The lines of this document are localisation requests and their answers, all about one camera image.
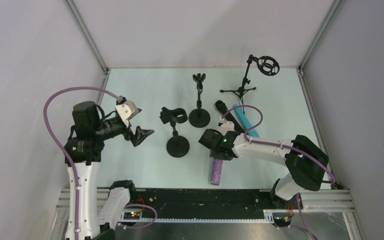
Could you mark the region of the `purple glitter microphone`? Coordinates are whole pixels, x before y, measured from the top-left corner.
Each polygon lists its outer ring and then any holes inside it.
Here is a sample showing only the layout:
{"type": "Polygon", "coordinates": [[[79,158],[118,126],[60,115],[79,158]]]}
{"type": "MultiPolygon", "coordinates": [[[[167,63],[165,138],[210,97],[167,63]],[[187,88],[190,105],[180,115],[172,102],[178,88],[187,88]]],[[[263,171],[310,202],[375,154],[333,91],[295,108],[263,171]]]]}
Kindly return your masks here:
{"type": "Polygon", "coordinates": [[[223,169],[223,161],[221,159],[213,159],[210,184],[219,186],[221,182],[223,169]]]}

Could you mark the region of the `black ring clip stand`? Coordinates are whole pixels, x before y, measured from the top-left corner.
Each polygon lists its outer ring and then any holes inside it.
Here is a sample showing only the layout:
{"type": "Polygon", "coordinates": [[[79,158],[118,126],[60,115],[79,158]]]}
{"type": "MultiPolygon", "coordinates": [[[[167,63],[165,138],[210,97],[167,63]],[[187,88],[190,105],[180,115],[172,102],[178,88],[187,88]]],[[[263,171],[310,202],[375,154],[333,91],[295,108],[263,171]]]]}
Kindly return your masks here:
{"type": "Polygon", "coordinates": [[[183,108],[162,107],[159,118],[164,125],[169,123],[172,127],[172,137],[166,143],[167,153],[174,158],[184,157],[190,150],[190,143],[184,136],[179,135],[176,125],[188,121],[186,111],[183,108]]]}

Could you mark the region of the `black fork clip stand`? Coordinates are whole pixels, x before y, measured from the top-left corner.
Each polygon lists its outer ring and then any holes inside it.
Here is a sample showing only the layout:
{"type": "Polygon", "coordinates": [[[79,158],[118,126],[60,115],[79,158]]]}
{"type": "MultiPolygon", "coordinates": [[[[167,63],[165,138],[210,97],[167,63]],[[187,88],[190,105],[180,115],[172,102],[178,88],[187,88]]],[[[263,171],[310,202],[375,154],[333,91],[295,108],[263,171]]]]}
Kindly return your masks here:
{"type": "Polygon", "coordinates": [[[201,94],[203,92],[203,82],[206,79],[205,73],[197,73],[192,76],[192,79],[196,83],[197,89],[197,101],[196,108],[192,110],[188,115],[189,123],[195,128],[206,127],[211,120],[209,112],[202,108],[201,94]]]}

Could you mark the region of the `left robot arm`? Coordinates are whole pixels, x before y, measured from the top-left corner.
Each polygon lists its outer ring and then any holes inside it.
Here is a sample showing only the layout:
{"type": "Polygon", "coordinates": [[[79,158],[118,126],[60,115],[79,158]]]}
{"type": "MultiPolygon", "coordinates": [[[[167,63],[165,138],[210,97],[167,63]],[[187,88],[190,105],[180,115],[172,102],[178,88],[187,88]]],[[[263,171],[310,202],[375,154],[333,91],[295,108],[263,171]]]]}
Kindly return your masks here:
{"type": "Polygon", "coordinates": [[[75,137],[69,137],[64,149],[69,175],[69,219],[64,238],[66,240],[104,240],[115,238],[115,228],[122,210],[134,192],[132,181],[122,181],[110,187],[108,199],[101,210],[97,205],[97,177],[104,142],[122,135],[133,146],[140,145],[152,129],[136,127],[132,132],[130,120],[141,112],[134,102],[122,100],[115,106],[115,116],[99,116],[100,106],[85,101],[73,107],[75,137]]]}

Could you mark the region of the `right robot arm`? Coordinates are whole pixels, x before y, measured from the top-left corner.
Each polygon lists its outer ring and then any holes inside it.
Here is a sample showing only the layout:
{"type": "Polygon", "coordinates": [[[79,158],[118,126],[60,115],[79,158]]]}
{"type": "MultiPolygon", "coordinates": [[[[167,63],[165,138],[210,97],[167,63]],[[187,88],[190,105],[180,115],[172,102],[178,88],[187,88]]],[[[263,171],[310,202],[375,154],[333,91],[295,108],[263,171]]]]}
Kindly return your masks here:
{"type": "Polygon", "coordinates": [[[329,163],[327,154],[304,135],[272,142],[232,130],[221,133],[206,129],[198,142],[209,149],[214,159],[255,158],[286,167],[288,174],[279,178],[271,189],[272,195],[283,201],[302,191],[319,191],[329,163]]]}

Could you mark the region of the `blue microphone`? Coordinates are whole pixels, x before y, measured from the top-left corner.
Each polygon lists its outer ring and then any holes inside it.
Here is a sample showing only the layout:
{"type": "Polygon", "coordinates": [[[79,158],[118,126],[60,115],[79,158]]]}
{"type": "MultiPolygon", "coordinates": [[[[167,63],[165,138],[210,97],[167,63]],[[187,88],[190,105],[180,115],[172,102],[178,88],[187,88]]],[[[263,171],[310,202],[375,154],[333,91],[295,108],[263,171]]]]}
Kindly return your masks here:
{"type": "MultiPolygon", "coordinates": [[[[246,115],[243,113],[243,111],[239,107],[235,108],[233,111],[234,111],[234,114],[235,114],[236,118],[239,121],[239,124],[242,126],[242,128],[244,130],[248,130],[249,128],[252,127],[250,121],[248,120],[246,115]]],[[[259,138],[260,137],[258,132],[255,129],[250,130],[248,132],[248,135],[251,136],[251,137],[255,137],[255,138],[259,138]]]]}

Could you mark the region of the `black microphone orange end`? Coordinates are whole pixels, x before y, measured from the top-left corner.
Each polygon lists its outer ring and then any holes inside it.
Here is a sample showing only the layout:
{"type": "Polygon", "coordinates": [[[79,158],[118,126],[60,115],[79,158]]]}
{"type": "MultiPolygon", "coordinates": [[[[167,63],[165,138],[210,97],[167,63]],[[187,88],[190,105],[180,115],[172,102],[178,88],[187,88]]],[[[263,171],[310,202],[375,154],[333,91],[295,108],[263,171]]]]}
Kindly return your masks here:
{"type": "Polygon", "coordinates": [[[227,105],[222,100],[217,100],[214,103],[215,109],[221,114],[221,116],[225,116],[227,121],[231,121],[234,124],[234,129],[236,132],[244,133],[245,130],[242,128],[240,123],[236,120],[236,118],[232,115],[231,112],[228,112],[229,109],[227,108],[227,105]]]}

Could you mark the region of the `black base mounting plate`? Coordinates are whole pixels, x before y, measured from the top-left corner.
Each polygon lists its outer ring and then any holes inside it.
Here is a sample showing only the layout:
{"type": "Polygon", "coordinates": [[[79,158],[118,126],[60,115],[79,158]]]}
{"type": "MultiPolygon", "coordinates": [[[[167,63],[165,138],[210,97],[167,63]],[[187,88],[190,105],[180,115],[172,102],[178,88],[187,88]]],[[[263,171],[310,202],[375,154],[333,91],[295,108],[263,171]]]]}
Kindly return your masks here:
{"type": "Polygon", "coordinates": [[[259,189],[137,189],[130,204],[145,204],[145,217],[216,218],[263,217],[269,210],[286,211],[302,207],[296,198],[275,199],[270,191],[259,189]]]}

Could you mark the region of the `left controller board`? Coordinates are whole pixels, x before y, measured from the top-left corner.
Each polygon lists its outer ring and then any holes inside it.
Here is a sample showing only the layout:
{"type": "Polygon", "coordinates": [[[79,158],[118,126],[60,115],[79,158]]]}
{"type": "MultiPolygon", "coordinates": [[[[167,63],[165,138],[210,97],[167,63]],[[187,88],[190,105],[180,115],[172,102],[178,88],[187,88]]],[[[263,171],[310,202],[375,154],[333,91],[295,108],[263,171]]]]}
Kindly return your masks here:
{"type": "Polygon", "coordinates": [[[141,212],[125,211],[124,214],[123,214],[122,219],[125,220],[125,221],[127,221],[127,220],[129,220],[129,221],[140,220],[141,216],[142,216],[141,212]]]}

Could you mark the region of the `controller board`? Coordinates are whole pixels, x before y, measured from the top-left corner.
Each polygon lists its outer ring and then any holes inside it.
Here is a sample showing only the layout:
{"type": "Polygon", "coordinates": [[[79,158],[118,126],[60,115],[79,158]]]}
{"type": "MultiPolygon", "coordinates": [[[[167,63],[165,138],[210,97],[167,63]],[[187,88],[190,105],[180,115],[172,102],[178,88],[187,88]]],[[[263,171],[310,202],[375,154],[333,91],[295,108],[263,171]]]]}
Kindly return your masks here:
{"type": "Polygon", "coordinates": [[[129,220],[129,221],[140,220],[141,216],[142,216],[141,212],[125,211],[124,214],[123,214],[122,219],[125,220],[125,221],[127,221],[127,220],[129,220]]]}
{"type": "Polygon", "coordinates": [[[274,216],[273,225],[276,228],[288,228],[292,223],[292,216],[274,216]]]}

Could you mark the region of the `right controller board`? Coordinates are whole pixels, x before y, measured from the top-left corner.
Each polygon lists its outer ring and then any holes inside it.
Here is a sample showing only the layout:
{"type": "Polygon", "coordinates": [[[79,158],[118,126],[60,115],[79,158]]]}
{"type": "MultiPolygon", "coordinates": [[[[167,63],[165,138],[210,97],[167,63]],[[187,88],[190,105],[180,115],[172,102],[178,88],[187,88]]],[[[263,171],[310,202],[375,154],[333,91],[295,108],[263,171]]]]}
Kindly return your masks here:
{"type": "Polygon", "coordinates": [[[274,216],[273,225],[276,228],[288,228],[292,223],[292,216],[274,216]]]}

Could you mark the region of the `black tripod shock mount stand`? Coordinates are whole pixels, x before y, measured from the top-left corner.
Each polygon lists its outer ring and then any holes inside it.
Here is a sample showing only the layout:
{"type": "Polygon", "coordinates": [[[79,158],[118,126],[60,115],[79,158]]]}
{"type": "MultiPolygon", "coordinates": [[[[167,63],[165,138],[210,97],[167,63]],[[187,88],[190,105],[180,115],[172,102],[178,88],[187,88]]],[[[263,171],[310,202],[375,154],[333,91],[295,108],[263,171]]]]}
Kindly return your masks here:
{"type": "Polygon", "coordinates": [[[247,94],[249,91],[254,91],[257,89],[257,87],[246,88],[246,85],[249,85],[251,82],[251,80],[248,78],[248,73],[252,63],[255,63],[257,66],[257,69],[263,75],[268,77],[273,77],[277,75],[280,71],[280,64],[278,63],[278,61],[268,55],[256,57],[253,54],[250,54],[248,56],[248,59],[246,60],[246,63],[247,63],[247,66],[246,66],[246,70],[245,70],[244,77],[242,79],[240,87],[238,87],[238,89],[229,89],[229,90],[221,89],[219,91],[220,93],[233,93],[234,95],[237,96],[241,105],[244,105],[245,94],[247,94]]]}

